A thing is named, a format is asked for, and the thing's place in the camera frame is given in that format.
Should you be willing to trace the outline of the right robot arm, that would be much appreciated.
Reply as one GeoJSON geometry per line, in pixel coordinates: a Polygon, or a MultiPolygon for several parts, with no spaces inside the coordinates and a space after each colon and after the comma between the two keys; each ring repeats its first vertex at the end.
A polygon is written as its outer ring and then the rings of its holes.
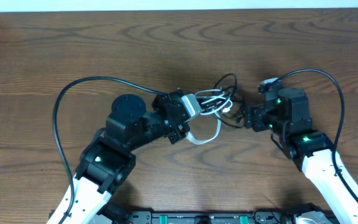
{"type": "Polygon", "coordinates": [[[319,190],[340,223],[358,223],[358,184],[334,152],[334,144],[313,129],[309,101],[301,88],[285,88],[272,78],[258,91],[259,105],[246,105],[245,127],[255,132],[271,130],[276,146],[319,190]]]}

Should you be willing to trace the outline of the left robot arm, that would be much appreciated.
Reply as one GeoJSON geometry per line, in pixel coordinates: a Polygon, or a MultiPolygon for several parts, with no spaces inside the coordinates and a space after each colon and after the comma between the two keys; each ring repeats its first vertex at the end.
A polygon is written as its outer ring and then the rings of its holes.
{"type": "Polygon", "coordinates": [[[128,223],[130,215],[109,200],[135,167],[132,151],[159,138],[172,144],[184,139],[199,107],[193,94],[181,90],[156,96],[152,111],[137,95],[117,97],[105,128],[81,154],[72,183],[48,222],[89,223],[104,215],[111,223],[128,223]]]}

